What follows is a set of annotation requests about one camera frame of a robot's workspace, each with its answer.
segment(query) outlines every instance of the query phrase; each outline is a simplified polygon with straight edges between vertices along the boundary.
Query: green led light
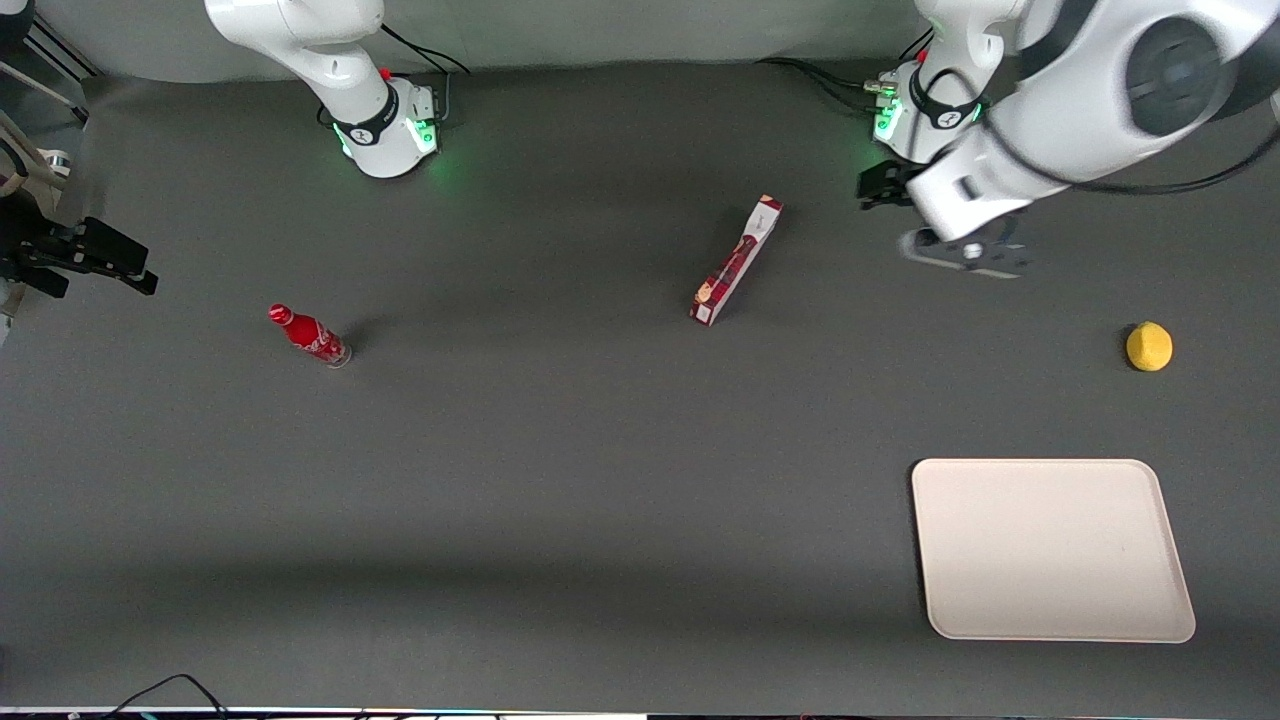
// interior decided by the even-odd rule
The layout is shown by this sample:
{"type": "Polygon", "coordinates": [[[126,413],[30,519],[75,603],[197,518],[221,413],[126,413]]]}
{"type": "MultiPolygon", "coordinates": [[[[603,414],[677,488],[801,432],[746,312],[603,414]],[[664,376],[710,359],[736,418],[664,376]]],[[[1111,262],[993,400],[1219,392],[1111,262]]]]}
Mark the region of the green led light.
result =
{"type": "Polygon", "coordinates": [[[351,147],[347,147],[347,138],[343,137],[342,131],[338,129],[338,123],[333,124],[333,132],[338,136],[338,142],[342,143],[342,154],[351,158],[351,147]]]}
{"type": "Polygon", "coordinates": [[[902,101],[893,100],[888,108],[882,110],[884,119],[876,123],[876,137],[888,141],[893,137],[893,129],[897,128],[897,122],[902,118],[902,101]]]}
{"type": "Polygon", "coordinates": [[[435,127],[430,122],[404,118],[404,124],[412,131],[413,143],[424,155],[435,152],[435,127]]]}

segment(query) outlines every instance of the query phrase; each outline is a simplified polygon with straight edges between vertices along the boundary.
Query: red bottle cap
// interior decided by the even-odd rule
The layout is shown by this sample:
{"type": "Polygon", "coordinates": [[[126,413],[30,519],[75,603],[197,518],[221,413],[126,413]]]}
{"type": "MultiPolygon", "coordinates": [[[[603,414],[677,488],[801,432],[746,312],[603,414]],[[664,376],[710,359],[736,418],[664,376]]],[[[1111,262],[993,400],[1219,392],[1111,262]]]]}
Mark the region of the red bottle cap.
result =
{"type": "Polygon", "coordinates": [[[271,319],[276,325],[287,325],[293,322],[293,310],[289,310],[284,305],[276,302],[271,305],[271,309],[266,311],[266,316],[271,319]]]}

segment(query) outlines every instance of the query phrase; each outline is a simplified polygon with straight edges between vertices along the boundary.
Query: bottle label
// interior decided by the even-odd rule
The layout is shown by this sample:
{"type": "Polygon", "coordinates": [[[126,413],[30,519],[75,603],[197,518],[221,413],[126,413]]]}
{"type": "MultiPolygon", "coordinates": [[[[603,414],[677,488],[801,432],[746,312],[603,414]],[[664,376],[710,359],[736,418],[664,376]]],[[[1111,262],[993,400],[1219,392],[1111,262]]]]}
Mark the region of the bottle label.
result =
{"type": "Polygon", "coordinates": [[[296,347],[312,357],[334,365],[343,360],[346,355],[346,347],[342,343],[342,338],[329,332],[329,328],[316,323],[320,329],[320,334],[316,336],[311,345],[296,345],[296,347]]]}

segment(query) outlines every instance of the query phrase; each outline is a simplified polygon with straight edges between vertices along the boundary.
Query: black band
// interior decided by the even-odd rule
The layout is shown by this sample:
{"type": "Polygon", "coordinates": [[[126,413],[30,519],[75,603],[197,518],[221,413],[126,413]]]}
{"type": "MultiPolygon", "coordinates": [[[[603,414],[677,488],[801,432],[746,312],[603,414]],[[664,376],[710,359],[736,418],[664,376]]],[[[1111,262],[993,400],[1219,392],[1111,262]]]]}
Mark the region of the black band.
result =
{"type": "Polygon", "coordinates": [[[928,115],[929,122],[933,123],[933,127],[937,129],[954,129],[960,127],[960,123],[972,115],[973,111],[978,109],[978,104],[982,102],[980,97],[974,97],[964,105],[947,105],[945,102],[938,102],[937,100],[929,97],[929,94],[924,91],[924,86],[920,85],[919,68],[911,73],[911,82],[908,83],[908,87],[911,92],[911,101],[915,102],[916,109],[928,115]]]}
{"type": "Polygon", "coordinates": [[[362,123],[343,123],[335,119],[333,124],[338,126],[342,135],[346,135],[356,145],[376,145],[378,140],[383,136],[383,131],[396,122],[396,115],[398,114],[399,92],[396,92],[394,87],[387,85],[387,104],[383,105],[383,109],[376,115],[362,123]]]}

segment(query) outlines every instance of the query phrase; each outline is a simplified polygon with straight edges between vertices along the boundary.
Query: cable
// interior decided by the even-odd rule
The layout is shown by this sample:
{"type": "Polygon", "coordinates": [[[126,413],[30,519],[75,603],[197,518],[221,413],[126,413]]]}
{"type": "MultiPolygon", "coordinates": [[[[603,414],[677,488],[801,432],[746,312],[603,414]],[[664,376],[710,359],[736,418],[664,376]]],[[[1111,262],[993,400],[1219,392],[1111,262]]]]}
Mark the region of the cable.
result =
{"type": "Polygon", "coordinates": [[[861,90],[863,83],[851,79],[845,79],[840,76],[832,74],[813,63],[806,63],[804,60],[796,60],[795,58],[764,58],[763,60],[756,60],[756,63],[763,63],[765,65],[787,65],[796,68],[805,74],[818,76],[832,85],[838,85],[840,87],[849,87],[854,90],[861,90]]]}
{"type": "Polygon", "coordinates": [[[828,97],[831,97],[836,102],[840,102],[842,106],[845,106],[849,110],[852,110],[854,113],[863,113],[865,110],[872,109],[870,105],[859,105],[856,102],[852,102],[847,97],[836,92],[836,88],[831,87],[831,85],[835,85],[841,88],[860,90],[861,88],[860,83],[855,83],[852,81],[847,81],[845,78],[833,76],[817,65],[805,63],[804,60],[795,60],[791,58],[765,58],[763,60],[756,60],[756,63],[765,65],[782,65],[799,70],[801,74],[814,81],[814,83],[818,85],[818,88],[822,90],[824,94],[827,94],[828,97]]]}
{"type": "Polygon", "coordinates": [[[88,65],[88,63],[86,63],[86,61],[84,61],[84,60],[83,60],[83,59],[82,59],[82,58],[79,56],[79,54],[78,54],[78,53],[74,53],[74,51],[72,51],[72,49],[70,49],[70,47],[68,47],[68,46],[63,45],[63,41],[61,41],[61,40],[58,40],[58,36],[56,36],[56,35],[54,35],[54,33],[52,33],[52,32],[51,32],[51,31],[49,29],[49,27],[47,27],[47,26],[45,26],[45,24],[44,24],[44,23],[41,22],[41,19],[40,19],[40,17],[38,17],[38,15],[37,15],[37,17],[36,17],[36,19],[35,19],[35,20],[32,22],[32,24],[35,24],[35,26],[36,26],[36,29],[38,29],[38,31],[40,31],[41,33],[44,33],[44,35],[45,35],[45,37],[47,37],[49,40],[52,40],[52,41],[54,41],[54,45],[56,45],[56,46],[58,46],[58,49],[59,49],[59,50],[61,50],[64,55],[67,55],[68,58],[70,58],[72,60],[74,60],[77,65],[79,65],[81,68],[83,68],[83,69],[84,69],[84,73],[86,73],[86,74],[88,74],[90,77],[97,77],[97,72],[96,72],[96,70],[93,70],[93,68],[91,68],[91,67],[88,65]]]}
{"type": "Polygon", "coordinates": [[[79,105],[77,105],[73,100],[68,99],[64,95],[60,95],[54,88],[44,85],[42,82],[40,82],[36,78],[28,76],[27,73],[19,70],[18,68],[10,65],[9,63],[0,61],[0,72],[8,74],[9,77],[14,78],[15,81],[18,81],[18,82],[20,82],[23,85],[26,85],[27,87],[29,87],[29,88],[32,88],[32,90],[35,90],[37,92],[42,92],[42,94],[52,97],[54,100],[61,102],[63,105],[67,105],[68,108],[72,109],[72,111],[79,110],[79,105]]]}
{"type": "Polygon", "coordinates": [[[27,170],[27,163],[22,159],[22,155],[18,155],[18,151],[13,149],[13,145],[9,145],[9,141],[0,138],[0,151],[4,151],[4,154],[9,156],[9,160],[13,161],[13,174],[23,178],[31,177],[31,172],[27,170]]]}
{"type": "Polygon", "coordinates": [[[32,178],[55,190],[67,188],[67,178],[54,173],[54,170],[49,168],[49,164],[45,163],[45,156],[41,155],[40,149],[31,142],[31,138],[22,132],[18,123],[13,122],[13,118],[10,118],[4,110],[0,110],[0,138],[12,140],[13,145],[17,146],[17,150],[36,163],[27,167],[32,178]]]}
{"type": "MultiPolygon", "coordinates": [[[[940,77],[943,77],[943,74],[950,74],[952,77],[956,77],[957,79],[960,79],[961,83],[964,83],[965,90],[970,95],[974,95],[975,97],[980,96],[980,94],[977,92],[977,87],[974,86],[973,81],[970,81],[964,73],[961,73],[955,68],[947,68],[941,73],[938,73],[933,78],[933,81],[929,82],[929,87],[932,88],[933,83],[937,82],[940,77]]],[[[924,94],[925,95],[929,94],[928,88],[925,90],[924,94]]],[[[1193,181],[1175,182],[1167,184],[1123,184],[1123,183],[1097,182],[1097,181],[1074,181],[1059,176],[1053,172],[1050,172],[1039,167],[1038,164],[1033,163],[1032,160],[1027,159],[1025,155],[1014,149],[1012,143],[1009,142],[1009,138],[1005,137],[1004,133],[996,127],[991,117],[992,117],[991,113],[983,113],[980,115],[982,127],[987,128],[987,132],[991,135],[991,138],[996,142],[996,145],[998,145],[1000,149],[1006,155],[1012,158],[1015,163],[1018,163],[1023,168],[1030,170],[1032,173],[1047,181],[1056,182],[1059,184],[1065,184],[1068,187],[1073,187],[1076,190],[1083,190],[1085,192],[1096,192],[1101,195],[1156,196],[1156,195],[1180,195],[1184,192],[1194,192],[1197,190],[1204,190],[1207,187],[1212,187],[1215,184],[1226,182],[1234,178],[1235,176],[1243,173],[1244,170],[1252,168],[1258,160],[1266,156],[1267,152],[1270,152],[1277,143],[1280,143],[1280,124],[1277,124],[1276,128],[1271,131],[1271,135],[1268,135],[1266,140],[1258,143],[1258,146],[1254,147],[1253,151],[1249,152],[1243,160],[1235,163],[1234,165],[1230,165],[1229,168],[1219,170],[1211,176],[1204,176],[1202,178],[1193,181]]],[[[913,143],[915,141],[914,129],[911,132],[911,141],[913,143]]]]}
{"type": "MultiPolygon", "coordinates": [[[[399,41],[401,45],[404,45],[406,47],[416,50],[419,55],[426,53],[429,55],[435,55],[436,58],[444,58],[445,60],[448,60],[448,61],[453,63],[454,65],[457,65],[460,70],[462,70],[462,72],[465,72],[467,74],[471,74],[471,68],[467,68],[462,63],[457,61],[456,59],[453,59],[453,56],[445,55],[444,53],[440,53],[439,50],[431,50],[430,47],[422,47],[421,45],[410,42],[408,40],[404,40],[404,37],[401,36],[401,33],[396,32],[394,29],[392,29],[387,24],[383,24],[383,32],[385,32],[387,35],[389,35],[393,38],[396,38],[397,41],[399,41]]],[[[431,64],[439,68],[439,65],[435,63],[435,60],[431,60],[431,64]]],[[[445,72],[444,68],[440,68],[440,72],[442,73],[445,72]]]]}
{"type": "Polygon", "coordinates": [[[160,688],[160,687],[163,687],[163,685],[165,685],[165,684],[168,684],[170,682],[173,682],[173,680],[178,680],[178,679],[187,680],[192,685],[196,685],[196,689],[200,691],[200,694],[205,696],[205,698],[209,700],[209,703],[214,706],[214,711],[218,712],[219,720],[227,720],[227,706],[223,705],[221,702],[219,702],[219,700],[216,697],[214,697],[214,693],[209,692],[209,689],[205,688],[205,685],[201,685],[200,680],[192,678],[191,675],[188,675],[186,673],[178,673],[177,675],[169,675],[168,678],[165,678],[164,680],[160,680],[159,683],[151,685],[150,688],[146,688],[143,691],[138,691],[138,692],[131,694],[128,698],[125,698],[124,702],[122,702],[120,705],[116,705],[115,710],[113,710],[113,711],[108,712],[106,715],[104,715],[102,720],[110,720],[111,717],[115,717],[122,710],[124,710],[125,707],[133,705],[133,701],[138,700],[140,697],[142,697],[142,696],[145,696],[145,694],[147,694],[147,693],[150,693],[150,692],[152,692],[152,691],[155,691],[155,689],[157,689],[157,688],[160,688]]]}
{"type": "Polygon", "coordinates": [[[46,63],[49,63],[50,65],[56,65],[59,69],[61,69],[63,73],[67,77],[69,77],[69,78],[78,78],[79,77],[79,76],[76,74],[76,70],[68,68],[65,63],[63,63],[61,60],[58,59],[58,55],[54,55],[47,47],[45,47],[40,42],[37,42],[36,38],[33,38],[33,37],[31,37],[28,35],[24,38],[24,41],[26,41],[27,46],[31,47],[32,50],[35,50],[41,58],[44,58],[46,63]]]}
{"type": "Polygon", "coordinates": [[[447,73],[444,76],[444,111],[436,118],[438,122],[444,122],[449,119],[449,110],[453,108],[453,73],[447,73]]]}
{"type": "Polygon", "coordinates": [[[918,53],[918,50],[915,50],[915,46],[919,45],[920,42],[924,42],[924,46],[920,47],[920,50],[924,50],[924,47],[928,47],[929,44],[933,42],[933,26],[929,26],[929,29],[924,31],[920,35],[920,37],[916,37],[915,42],[908,45],[906,50],[902,50],[902,54],[899,55],[897,59],[899,60],[905,60],[905,59],[910,58],[913,53],[918,53]]]}

